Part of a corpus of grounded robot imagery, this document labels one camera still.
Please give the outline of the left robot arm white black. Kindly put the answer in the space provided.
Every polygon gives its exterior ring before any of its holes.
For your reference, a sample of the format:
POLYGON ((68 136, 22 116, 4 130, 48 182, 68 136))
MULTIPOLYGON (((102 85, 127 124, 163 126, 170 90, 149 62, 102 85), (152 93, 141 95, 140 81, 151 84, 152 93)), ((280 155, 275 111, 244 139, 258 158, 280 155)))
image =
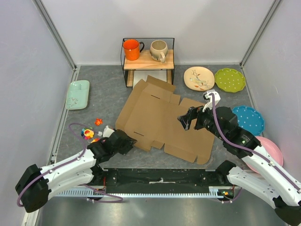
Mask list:
POLYGON ((40 168, 36 164, 27 167, 15 186, 18 207, 31 213, 62 191, 88 183, 99 185, 103 181, 99 165, 118 153, 127 154, 136 142, 124 131, 114 129, 108 137, 90 143, 67 159, 40 168))

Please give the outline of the brown cardboard box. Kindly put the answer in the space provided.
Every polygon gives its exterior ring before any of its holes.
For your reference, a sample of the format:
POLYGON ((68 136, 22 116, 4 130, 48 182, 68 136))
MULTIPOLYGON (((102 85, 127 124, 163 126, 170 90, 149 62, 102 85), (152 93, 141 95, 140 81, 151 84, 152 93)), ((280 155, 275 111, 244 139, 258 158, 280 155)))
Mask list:
POLYGON ((181 98, 174 93, 175 86, 148 76, 133 88, 115 127, 136 139, 135 146, 145 151, 151 148, 197 164, 209 161, 214 135, 206 129, 194 130, 195 120, 185 130, 178 117, 190 107, 204 104, 192 99, 181 98))

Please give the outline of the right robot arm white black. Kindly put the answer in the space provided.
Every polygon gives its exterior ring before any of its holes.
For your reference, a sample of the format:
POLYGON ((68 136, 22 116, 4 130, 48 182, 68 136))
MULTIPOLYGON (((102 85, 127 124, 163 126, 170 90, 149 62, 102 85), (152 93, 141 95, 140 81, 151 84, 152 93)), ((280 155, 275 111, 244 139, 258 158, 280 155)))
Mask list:
POLYGON ((226 150, 254 168, 263 179, 249 175, 230 161, 224 161, 215 174, 216 182, 237 185, 269 204, 284 222, 301 223, 301 183, 278 164, 261 142, 238 125, 237 116, 229 107, 190 107, 178 121, 185 130, 196 120, 195 130, 206 129, 223 142, 226 150))

